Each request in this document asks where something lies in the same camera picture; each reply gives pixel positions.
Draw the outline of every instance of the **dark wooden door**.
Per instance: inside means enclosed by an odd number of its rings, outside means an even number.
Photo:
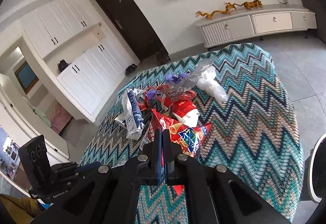
[[[119,30],[139,60],[165,51],[154,29],[133,0],[96,1]]]

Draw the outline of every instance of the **door handle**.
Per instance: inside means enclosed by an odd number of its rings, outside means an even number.
[[[121,26],[121,24],[119,23],[119,21],[117,19],[115,19],[115,23],[118,25],[118,27],[120,28],[120,30],[122,30],[122,26]]]

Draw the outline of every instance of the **metal bolt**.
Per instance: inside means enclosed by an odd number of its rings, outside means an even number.
[[[188,158],[188,156],[186,154],[179,154],[178,155],[178,160],[186,160]]]
[[[139,161],[144,162],[144,161],[147,161],[147,159],[148,159],[148,157],[146,155],[144,155],[144,154],[138,156]]]
[[[216,170],[219,172],[226,172],[226,167],[224,165],[217,165]]]
[[[108,171],[109,171],[109,167],[107,167],[106,165],[102,165],[102,166],[98,167],[99,173],[107,173]]]

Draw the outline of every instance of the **golden tiger figurine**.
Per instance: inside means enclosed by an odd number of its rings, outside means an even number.
[[[197,11],[196,12],[196,17],[198,16],[205,16],[205,18],[207,19],[212,19],[214,14],[215,13],[221,13],[221,14],[230,14],[230,9],[234,8],[234,9],[237,9],[235,7],[235,3],[234,4],[231,4],[230,2],[228,3],[225,3],[224,2],[224,5],[225,5],[225,10],[214,10],[211,14],[207,13],[207,12],[202,12],[202,11]]]
[[[239,4],[235,4],[237,6],[243,6],[247,9],[253,9],[253,8],[257,8],[257,7],[260,7],[262,8],[263,7],[263,4],[261,3],[260,0],[254,0],[253,2],[244,2],[242,5],[239,5]]]

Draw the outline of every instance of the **teal chevron rug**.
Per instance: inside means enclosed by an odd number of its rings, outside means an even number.
[[[203,142],[199,161],[224,164],[287,219],[292,220],[303,181],[303,152],[295,111],[274,70],[272,57],[254,44],[233,44],[139,73],[129,88],[146,89],[164,81],[165,74],[193,70],[203,58],[213,58],[216,80],[229,100],[218,102],[195,88],[193,100],[200,117],[212,129]],[[122,90],[87,147],[81,164],[99,161],[116,165],[136,156],[141,141],[126,139],[114,122],[123,112]],[[150,114],[145,114],[146,124]],[[135,223],[188,223],[185,194],[162,183],[142,186]]]

